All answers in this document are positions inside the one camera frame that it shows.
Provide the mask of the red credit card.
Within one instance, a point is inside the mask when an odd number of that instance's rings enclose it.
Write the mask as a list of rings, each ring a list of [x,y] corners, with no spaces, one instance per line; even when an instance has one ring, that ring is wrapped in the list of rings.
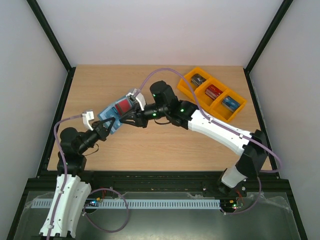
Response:
[[[126,112],[128,112],[132,108],[132,103],[128,98],[120,99],[115,104],[115,109],[117,110],[118,114],[122,116]]]

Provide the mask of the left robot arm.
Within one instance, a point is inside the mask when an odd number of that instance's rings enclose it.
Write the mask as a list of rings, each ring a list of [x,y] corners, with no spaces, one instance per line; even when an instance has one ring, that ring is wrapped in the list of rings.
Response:
[[[105,141],[115,123],[114,117],[98,120],[88,125],[85,132],[73,127],[58,133],[62,123],[53,127],[58,146],[57,178],[55,192],[46,220],[39,231],[41,240],[74,240],[85,201],[92,189],[81,180],[87,162],[84,153],[98,141]]]

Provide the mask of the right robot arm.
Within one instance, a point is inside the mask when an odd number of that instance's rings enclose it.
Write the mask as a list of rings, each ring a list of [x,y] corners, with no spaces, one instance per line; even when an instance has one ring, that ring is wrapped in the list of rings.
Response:
[[[236,186],[247,179],[256,178],[267,158],[266,136],[260,131],[250,132],[216,119],[196,104],[179,100],[172,87],[157,81],[149,88],[154,103],[137,102],[120,117],[123,124],[146,128],[150,120],[166,118],[176,127],[203,134],[232,150],[240,158],[227,168],[217,182],[218,191],[229,196]]]

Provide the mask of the blue leather card holder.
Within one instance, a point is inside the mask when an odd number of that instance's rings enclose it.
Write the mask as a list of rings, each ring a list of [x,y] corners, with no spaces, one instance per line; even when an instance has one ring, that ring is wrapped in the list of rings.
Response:
[[[120,118],[122,117],[122,115],[118,114],[118,112],[117,112],[117,110],[115,108],[115,104],[117,103],[117,101],[119,101],[121,99],[124,99],[124,98],[127,98],[126,95],[122,96],[120,99],[118,99],[115,102],[113,102],[110,105],[108,105],[104,110],[102,110],[97,115],[100,121],[108,119],[108,118],[111,118],[111,117],[115,117],[115,122],[114,122],[113,127],[112,127],[111,132],[110,132],[111,134],[114,134],[122,126],[122,123],[120,122]]]

